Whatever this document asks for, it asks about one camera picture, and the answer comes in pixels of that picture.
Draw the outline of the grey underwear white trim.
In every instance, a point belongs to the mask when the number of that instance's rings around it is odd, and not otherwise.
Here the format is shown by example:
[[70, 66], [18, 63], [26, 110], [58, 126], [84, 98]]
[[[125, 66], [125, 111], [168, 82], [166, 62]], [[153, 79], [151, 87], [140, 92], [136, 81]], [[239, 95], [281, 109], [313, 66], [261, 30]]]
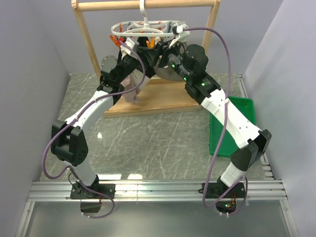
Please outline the grey underwear white trim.
[[161, 56], [159, 56], [156, 65], [154, 66], [154, 72], [156, 76], [168, 80], [168, 81], [183, 81], [179, 75], [177, 75], [170, 67], [160, 68], [158, 65], [160, 63]]

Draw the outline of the wooden hanging rack frame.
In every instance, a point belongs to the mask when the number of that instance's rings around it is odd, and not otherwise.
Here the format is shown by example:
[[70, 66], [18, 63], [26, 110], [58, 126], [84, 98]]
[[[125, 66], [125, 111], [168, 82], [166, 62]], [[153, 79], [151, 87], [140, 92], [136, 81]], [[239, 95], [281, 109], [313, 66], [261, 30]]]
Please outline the wooden hanging rack frame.
[[[71, 2], [72, 9], [84, 39], [92, 66], [99, 77], [100, 65], [89, 35], [83, 16], [85, 11], [103, 10], [130, 10], [139, 9], [142, 14], [150, 8], [175, 8], [175, 7], [210, 7], [207, 27], [213, 28], [218, 14], [220, 1], [218, 0], [120, 0], [120, 1], [95, 1]], [[167, 81], [157, 77], [152, 78], [139, 94], [140, 102], [127, 103], [120, 99], [109, 111], [104, 113], [106, 118], [120, 116], [150, 115], [158, 113], [187, 112], [200, 110], [200, 105], [195, 102], [184, 90], [184, 83], [180, 81]]]

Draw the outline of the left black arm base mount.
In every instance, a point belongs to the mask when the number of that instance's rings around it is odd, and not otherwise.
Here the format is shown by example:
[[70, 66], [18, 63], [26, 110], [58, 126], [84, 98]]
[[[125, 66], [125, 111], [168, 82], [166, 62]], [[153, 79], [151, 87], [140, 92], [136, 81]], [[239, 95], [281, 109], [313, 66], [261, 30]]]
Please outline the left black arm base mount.
[[83, 187], [80, 183], [74, 183], [70, 199], [99, 199], [103, 197], [99, 193], [114, 198], [116, 186], [115, 184], [97, 184], [89, 187], [89, 189], [93, 191]]

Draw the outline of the aluminium rail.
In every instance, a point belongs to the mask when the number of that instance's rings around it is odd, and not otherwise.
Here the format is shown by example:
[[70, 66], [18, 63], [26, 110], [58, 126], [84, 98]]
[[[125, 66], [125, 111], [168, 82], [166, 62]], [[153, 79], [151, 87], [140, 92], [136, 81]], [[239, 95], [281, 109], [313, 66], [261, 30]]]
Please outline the aluminium rail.
[[[110, 180], [114, 201], [201, 201], [201, 180]], [[27, 201], [71, 201], [69, 182], [33, 182]], [[248, 200], [285, 200], [287, 194], [280, 180], [248, 181]]]

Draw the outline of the white plastic clip hanger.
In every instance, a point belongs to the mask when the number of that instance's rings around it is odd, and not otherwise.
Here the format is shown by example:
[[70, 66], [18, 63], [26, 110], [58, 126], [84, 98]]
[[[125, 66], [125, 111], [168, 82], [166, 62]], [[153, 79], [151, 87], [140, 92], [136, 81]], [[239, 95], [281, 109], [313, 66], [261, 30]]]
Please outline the white plastic clip hanger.
[[143, 21], [125, 21], [111, 27], [112, 34], [110, 35], [110, 39], [115, 45], [120, 46], [120, 42], [123, 41], [124, 38], [147, 37], [149, 39], [147, 41], [148, 48], [153, 48], [158, 41], [157, 38], [171, 41], [174, 39], [171, 27], [180, 21], [148, 20], [144, 0], [140, 1], [139, 8], [143, 15]]

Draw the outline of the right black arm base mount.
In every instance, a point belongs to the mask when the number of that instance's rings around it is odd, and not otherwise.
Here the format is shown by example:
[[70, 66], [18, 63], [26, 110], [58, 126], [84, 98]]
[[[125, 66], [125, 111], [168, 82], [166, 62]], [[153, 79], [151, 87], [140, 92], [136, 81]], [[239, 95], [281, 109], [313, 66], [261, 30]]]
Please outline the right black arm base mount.
[[[206, 191], [206, 198], [219, 198], [228, 187], [222, 183], [208, 183]], [[244, 198], [246, 196], [245, 185], [242, 182], [238, 182], [225, 196], [224, 198]]]

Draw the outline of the black underwear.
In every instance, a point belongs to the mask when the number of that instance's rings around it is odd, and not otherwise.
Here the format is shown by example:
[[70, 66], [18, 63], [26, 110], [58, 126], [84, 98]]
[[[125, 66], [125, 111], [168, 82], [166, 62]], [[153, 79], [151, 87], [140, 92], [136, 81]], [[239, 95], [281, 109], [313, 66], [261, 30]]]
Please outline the black underwear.
[[[139, 37], [137, 39], [137, 42], [139, 43], [139, 47], [140, 48], [148, 48], [148, 46], [147, 46], [147, 41], [148, 40], [149, 39], [147, 37]], [[144, 63], [144, 66], [145, 66], [145, 69], [146, 69], [146, 76], [151, 79], [153, 76], [156, 75], [156, 72], [155, 72], [154, 68], [150, 66], [148, 60], [145, 58], [145, 56], [143, 56], [142, 53], [140, 53], [139, 56], [141, 57], [141, 59], [142, 59], [142, 61]]]

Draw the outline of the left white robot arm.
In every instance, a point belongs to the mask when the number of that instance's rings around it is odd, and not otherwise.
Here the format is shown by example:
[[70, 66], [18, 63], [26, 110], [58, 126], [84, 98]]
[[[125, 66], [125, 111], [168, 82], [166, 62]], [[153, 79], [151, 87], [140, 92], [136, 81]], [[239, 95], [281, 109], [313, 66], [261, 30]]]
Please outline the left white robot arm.
[[136, 102], [150, 78], [156, 73], [154, 66], [159, 59], [157, 47], [127, 46], [123, 43], [119, 58], [106, 56], [101, 63], [100, 82], [92, 97], [75, 114], [65, 121], [52, 125], [52, 138], [46, 147], [66, 164], [76, 178], [74, 190], [87, 198], [95, 198], [103, 190], [98, 175], [87, 160], [86, 134], [105, 111], [121, 97]]

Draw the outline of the pink beige underwear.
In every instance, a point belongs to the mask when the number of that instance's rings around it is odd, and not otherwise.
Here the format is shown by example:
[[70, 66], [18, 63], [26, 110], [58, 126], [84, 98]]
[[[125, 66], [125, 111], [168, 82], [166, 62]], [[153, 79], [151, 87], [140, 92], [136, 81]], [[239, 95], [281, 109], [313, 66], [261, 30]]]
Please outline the pink beige underwear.
[[[127, 44], [134, 51], [136, 51], [137, 47], [139, 46], [139, 43], [136, 40], [131, 39], [131, 38], [127, 38], [125, 44]], [[143, 72], [139, 71], [138, 69], [135, 69], [131, 74], [129, 74], [121, 82], [121, 85], [124, 87], [124, 91], [127, 91], [137, 86], [141, 82], [142, 78], [143, 78]], [[150, 78], [145, 77], [144, 81], [137, 89], [122, 95], [124, 100], [128, 103], [137, 103], [139, 101], [138, 94], [147, 85], [149, 81], [150, 81]]]

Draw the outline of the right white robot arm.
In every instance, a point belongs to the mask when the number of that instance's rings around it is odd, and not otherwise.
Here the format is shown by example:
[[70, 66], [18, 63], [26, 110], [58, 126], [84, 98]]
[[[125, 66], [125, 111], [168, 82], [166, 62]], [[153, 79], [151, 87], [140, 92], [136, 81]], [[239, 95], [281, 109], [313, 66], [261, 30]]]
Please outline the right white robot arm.
[[206, 72], [208, 57], [202, 46], [159, 41], [155, 46], [160, 57], [159, 67], [169, 66], [185, 81], [187, 93], [208, 110], [234, 139], [237, 150], [219, 178], [218, 193], [227, 198], [235, 191], [234, 183], [267, 150], [271, 133], [261, 130], [247, 119], [226, 96], [217, 81]]

